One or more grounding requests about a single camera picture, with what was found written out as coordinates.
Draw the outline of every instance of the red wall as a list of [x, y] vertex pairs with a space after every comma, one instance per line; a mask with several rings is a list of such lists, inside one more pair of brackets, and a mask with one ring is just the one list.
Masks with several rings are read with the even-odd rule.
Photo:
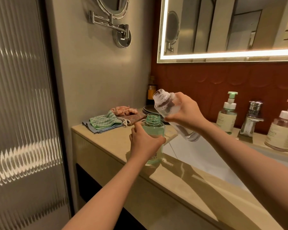
[[161, 0], [156, 0], [151, 75], [158, 88], [187, 94], [213, 122], [228, 99], [227, 92], [236, 91], [236, 127], [242, 126], [249, 101], [262, 100], [264, 122], [256, 123], [255, 131], [267, 133], [273, 119], [288, 108], [288, 62], [157, 64], [160, 9]]

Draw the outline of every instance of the sink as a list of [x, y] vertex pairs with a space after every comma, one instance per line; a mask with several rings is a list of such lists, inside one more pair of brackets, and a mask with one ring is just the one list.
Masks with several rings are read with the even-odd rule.
[[[261, 147], [252, 146], [258, 152], [268, 156], [288, 167], [288, 156], [270, 152]], [[224, 181], [248, 190], [237, 175], [223, 161], [214, 148], [201, 137], [196, 142], [189, 142], [178, 135], [163, 147], [163, 153], [193, 167], [205, 171]]]

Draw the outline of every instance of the green and white towel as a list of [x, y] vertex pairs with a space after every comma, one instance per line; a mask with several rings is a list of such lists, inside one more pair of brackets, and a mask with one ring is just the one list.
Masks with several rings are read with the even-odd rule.
[[112, 125], [121, 125], [122, 120], [117, 119], [115, 114], [109, 110], [106, 115], [99, 115], [93, 118], [90, 118], [90, 124], [97, 130], [111, 127]]

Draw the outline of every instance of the cloth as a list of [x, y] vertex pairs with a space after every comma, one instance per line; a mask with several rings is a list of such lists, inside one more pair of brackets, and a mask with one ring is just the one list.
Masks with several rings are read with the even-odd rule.
[[129, 115], [129, 116], [121, 116], [121, 117], [117, 117], [118, 119], [123, 120], [123, 124], [124, 125], [133, 125], [135, 122], [140, 122], [140, 121], [144, 121], [146, 118], [146, 114], [144, 113], [139, 113], [136, 115]]
[[99, 130], [94, 128], [89, 121], [82, 122], [82, 125], [86, 126], [94, 134], [98, 134], [98, 133], [103, 133], [105, 131], [109, 131], [109, 130], [121, 127], [121, 126], [123, 126], [123, 123], [122, 122], [116, 123], [110, 127], [105, 127], [105, 128], [99, 129]]
[[116, 116], [128, 116], [138, 114], [138, 110], [135, 108], [130, 108], [130, 106], [117, 106], [116, 108], [111, 108], [111, 111]]
[[113, 125], [122, 125], [122, 120], [116, 118], [115, 114], [109, 110], [106, 115], [99, 115], [90, 118], [90, 124], [97, 130], [111, 127]]

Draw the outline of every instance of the person's left hand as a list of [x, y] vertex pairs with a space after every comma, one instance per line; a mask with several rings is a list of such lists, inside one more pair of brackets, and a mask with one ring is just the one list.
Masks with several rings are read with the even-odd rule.
[[146, 163], [166, 142], [163, 136], [153, 138], [142, 128], [140, 122], [134, 124], [129, 135], [131, 141], [130, 158], [137, 158]]

